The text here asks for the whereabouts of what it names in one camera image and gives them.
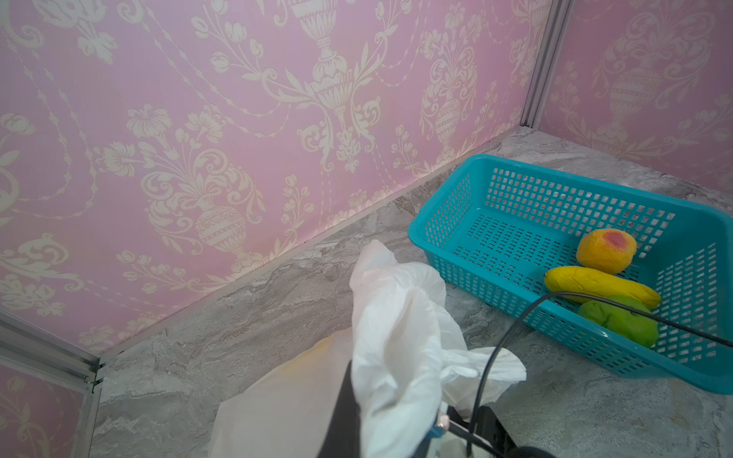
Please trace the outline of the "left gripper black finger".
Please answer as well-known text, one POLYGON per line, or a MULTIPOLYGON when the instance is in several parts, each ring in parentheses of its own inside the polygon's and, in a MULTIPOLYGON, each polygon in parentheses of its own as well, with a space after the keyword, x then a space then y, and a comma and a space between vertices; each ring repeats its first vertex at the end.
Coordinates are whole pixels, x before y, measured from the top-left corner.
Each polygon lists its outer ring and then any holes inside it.
POLYGON ((326 437, 318 458, 360 457, 360 406, 351 381, 351 363, 347 365, 326 437))

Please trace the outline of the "white plastic bag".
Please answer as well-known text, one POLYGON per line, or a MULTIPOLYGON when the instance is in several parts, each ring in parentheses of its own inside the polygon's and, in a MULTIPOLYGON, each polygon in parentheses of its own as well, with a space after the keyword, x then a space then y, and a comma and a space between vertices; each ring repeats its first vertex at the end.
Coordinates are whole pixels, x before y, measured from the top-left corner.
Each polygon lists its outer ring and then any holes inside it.
POLYGON ((460 456, 465 444, 427 443, 438 416, 468 420, 525 381, 507 349, 468 349, 448 313, 447 288, 425 263, 399 263, 379 240, 360 253, 349 285, 352 324, 221 403, 212 457, 317 457, 351 363, 360 406, 360 457, 460 456))

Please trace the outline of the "yellow banana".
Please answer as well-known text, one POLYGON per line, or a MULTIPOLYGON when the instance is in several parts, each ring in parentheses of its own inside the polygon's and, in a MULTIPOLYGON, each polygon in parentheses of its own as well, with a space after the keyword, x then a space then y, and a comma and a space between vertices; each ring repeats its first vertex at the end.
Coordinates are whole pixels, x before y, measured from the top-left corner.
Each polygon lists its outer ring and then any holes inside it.
POLYGON ((577 293, 608 299, 612 296, 631 298, 648 309, 654 309, 662 303, 662 296, 646 285, 587 267, 563 266, 551 269, 545 274, 544 282, 551 292, 571 292, 571 295, 563 295, 563 298, 574 303, 589 301, 589 298, 577 296, 577 293))

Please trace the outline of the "green round fruit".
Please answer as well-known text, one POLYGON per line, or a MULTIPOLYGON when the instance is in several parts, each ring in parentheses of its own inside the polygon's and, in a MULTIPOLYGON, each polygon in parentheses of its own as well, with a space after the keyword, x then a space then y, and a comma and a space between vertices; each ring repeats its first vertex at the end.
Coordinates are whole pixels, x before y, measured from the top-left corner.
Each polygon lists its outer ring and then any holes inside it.
POLYGON ((654 347, 660 336, 654 320, 608 303, 585 300, 578 308, 578 315, 643 347, 654 347))

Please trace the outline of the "orange red peach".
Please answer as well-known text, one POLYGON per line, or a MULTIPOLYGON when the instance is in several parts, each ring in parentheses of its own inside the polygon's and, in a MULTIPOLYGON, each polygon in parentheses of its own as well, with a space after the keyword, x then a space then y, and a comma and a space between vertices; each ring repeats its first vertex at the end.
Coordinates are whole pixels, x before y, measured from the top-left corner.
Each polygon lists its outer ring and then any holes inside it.
POLYGON ((599 229, 578 244, 576 260, 584 267, 616 275, 629 267, 637 253, 636 240, 618 229, 599 229))

